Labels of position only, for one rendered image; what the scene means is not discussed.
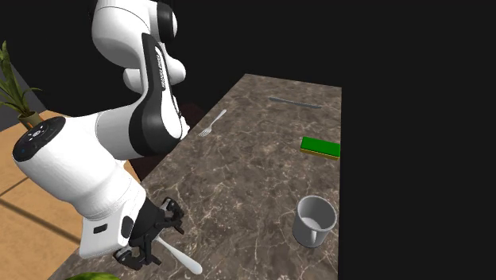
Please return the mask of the silver fork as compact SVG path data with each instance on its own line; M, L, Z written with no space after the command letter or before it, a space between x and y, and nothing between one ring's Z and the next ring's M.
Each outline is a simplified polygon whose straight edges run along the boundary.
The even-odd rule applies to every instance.
M212 131L212 127L213 125L215 124L216 121L218 121L225 113L227 112L226 109L223 109L214 119L213 121L210 123L210 125L205 128L204 130L202 130L200 133L199 133L199 136L200 137L205 137L207 135L209 135Z

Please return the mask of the grey mug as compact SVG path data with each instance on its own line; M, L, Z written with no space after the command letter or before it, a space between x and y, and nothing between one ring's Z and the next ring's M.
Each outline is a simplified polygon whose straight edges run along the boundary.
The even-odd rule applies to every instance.
M303 197L296 206L292 233L303 247L319 247L338 222L338 214L329 201L320 196Z

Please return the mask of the green round object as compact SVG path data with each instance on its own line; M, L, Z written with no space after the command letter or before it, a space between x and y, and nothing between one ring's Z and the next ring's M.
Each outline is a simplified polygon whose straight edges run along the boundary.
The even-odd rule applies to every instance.
M65 280L120 280L113 274L102 272L87 272L66 278Z

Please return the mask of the white spoon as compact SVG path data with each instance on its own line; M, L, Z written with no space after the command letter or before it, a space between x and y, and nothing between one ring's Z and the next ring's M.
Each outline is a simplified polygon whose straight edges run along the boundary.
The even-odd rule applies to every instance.
M166 243L159 235L154 240L165 247L180 263L188 268L193 274L201 274L203 272L203 267L196 260L190 258L182 251L179 251L175 247Z

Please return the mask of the potted green plant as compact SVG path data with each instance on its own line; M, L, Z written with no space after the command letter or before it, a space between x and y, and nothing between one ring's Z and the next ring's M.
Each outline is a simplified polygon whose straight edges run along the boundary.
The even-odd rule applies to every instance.
M0 106L7 106L18 113L19 122L27 129L34 128L44 120L36 111L29 108L26 95L28 92L41 91L37 87L22 89L14 75L13 66L7 49L6 41L0 46L0 70L4 79L0 79L0 95L5 99Z

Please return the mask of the green and yellow sponge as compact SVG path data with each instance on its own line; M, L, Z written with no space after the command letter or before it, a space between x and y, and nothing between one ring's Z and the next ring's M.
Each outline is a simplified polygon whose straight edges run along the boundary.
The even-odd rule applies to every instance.
M328 142L321 139L303 137L300 144L300 151L306 154L339 160L340 144Z

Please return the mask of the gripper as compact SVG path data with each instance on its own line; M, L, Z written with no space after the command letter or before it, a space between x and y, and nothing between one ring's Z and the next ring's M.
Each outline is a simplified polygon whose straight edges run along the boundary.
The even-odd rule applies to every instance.
M113 253L114 259L133 270L140 270L151 263L160 266L161 260L152 254L151 243L144 243L144 240L145 238L150 241L154 240L163 228L174 228L183 235L183 217L183 209L173 198L167 196L162 203L162 209L146 198L131 232L129 246ZM133 247L139 250L138 256L133 256Z

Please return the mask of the grey knife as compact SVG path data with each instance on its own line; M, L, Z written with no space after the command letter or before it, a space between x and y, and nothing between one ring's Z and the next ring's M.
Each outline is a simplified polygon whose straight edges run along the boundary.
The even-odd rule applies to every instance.
M287 99L282 99L282 98L277 98L277 97L272 97L272 96L269 97L269 100L274 101L274 102L279 102L279 103L288 103L288 104L292 104L292 105L296 105L296 106L300 106L300 107L308 107L308 108L312 108L312 109L322 108L321 106L314 105L314 104L301 103L301 102L297 102L297 101L292 101L292 100L287 100Z

